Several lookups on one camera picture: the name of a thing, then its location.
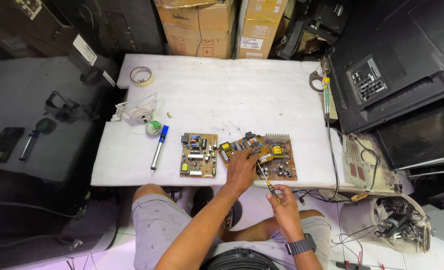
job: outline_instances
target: circuit board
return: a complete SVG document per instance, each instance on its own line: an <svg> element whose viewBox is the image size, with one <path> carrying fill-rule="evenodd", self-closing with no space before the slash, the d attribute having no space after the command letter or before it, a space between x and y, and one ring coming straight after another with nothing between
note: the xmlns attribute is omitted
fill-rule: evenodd
<svg viewBox="0 0 444 270"><path fill-rule="evenodd" d="M265 174L269 181L297 181L292 145L288 134L266 134L265 136L260 136L247 132L245 137L238 141L220 144L218 149L219 155L227 169L229 168L231 156L236 151L243 149L249 149L260 157L259 164L263 172L257 166L255 180L265 180Z"/></svg>
<svg viewBox="0 0 444 270"><path fill-rule="evenodd" d="M217 135L185 133L180 142L182 143L181 177L217 176Z"/></svg>

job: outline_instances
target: floor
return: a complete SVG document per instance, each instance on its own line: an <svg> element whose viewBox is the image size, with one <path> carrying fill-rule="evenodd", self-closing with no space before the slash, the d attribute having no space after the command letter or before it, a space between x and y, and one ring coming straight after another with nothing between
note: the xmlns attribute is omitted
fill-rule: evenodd
<svg viewBox="0 0 444 270"><path fill-rule="evenodd" d="M187 188L176 194L177 204L186 212L190 211L191 200L195 188ZM128 195L135 192L135 188L129 188ZM243 216L234 230L241 230L256 224L266 218L273 216L270 204L265 198L267 189L250 187L242 196L240 201L243 206ZM305 205L299 203L300 210L316 209L328 219L332 227L332 240L338 242L342 233L339 224L339 211L343 204L326 203L310 197L305 197ZM131 218L131 201L127 201L123 207L123 213L119 221L119 229L112 246L104 252L75 258L69 263L74 270L133 270L135 257L135 230ZM433 270L444 269L444 241L433 238L431 251L423 255L402 255L386 246L377 245L375 242L361 242L363 247L363 265L369 266L372 270L381 270L383 264L385 269L396 270ZM357 255L361 248L354 242L346 243L347 247L334 245L331 249L329 270L339 269L335 266L335 261L357 262ZM67 262L59 262L38 270L70 270Z"/></svg>

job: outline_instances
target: wristwatch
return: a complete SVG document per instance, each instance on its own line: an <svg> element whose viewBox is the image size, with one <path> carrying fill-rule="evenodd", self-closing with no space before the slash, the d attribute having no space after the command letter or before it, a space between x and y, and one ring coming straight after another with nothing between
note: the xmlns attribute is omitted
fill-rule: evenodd
<svg viewBox="0 0 444 270"><path fill-rule="evenodd" d="M317 250L314 238L312 238L310 233L305 234L305 239L285 244L285 248L289 255L292 256L309 250L313 250L314 252Z"/></svg>

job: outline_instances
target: bracelet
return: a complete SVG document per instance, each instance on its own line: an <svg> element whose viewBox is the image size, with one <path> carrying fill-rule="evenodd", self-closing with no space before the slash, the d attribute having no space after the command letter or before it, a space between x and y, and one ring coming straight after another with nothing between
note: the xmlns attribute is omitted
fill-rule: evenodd
<svg viewBox="0 0 444 270"><path fill-rule="evenodd" d="M237 197L237 199L239 198L239 196L237 195L237 193L235 193L235 191L231 190L230 188L228 188L226 186L222 186L222 187L225 188L225 189L230 190Z"/></svg>

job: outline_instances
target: shorts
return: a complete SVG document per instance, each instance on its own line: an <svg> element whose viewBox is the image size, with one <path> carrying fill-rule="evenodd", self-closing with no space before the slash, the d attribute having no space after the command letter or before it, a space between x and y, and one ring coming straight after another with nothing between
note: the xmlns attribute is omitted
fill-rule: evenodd
<svg viewBox="0 0 444 270"><path fill-rule="evenodd" d="M154 269L164 252L192 219L169 198L161 194L140 197L132 205L135 225L136 270ZM315 216L300 220L305 234L310 234L317 245L317 256L323 269L328 267L330 254L330 225L324 217ZM205 261L231 249L251 249L269 257L280 270L294 270L295 263L285 248L285 238L276 231L264 242L223 242L215 237Z"/></svg>

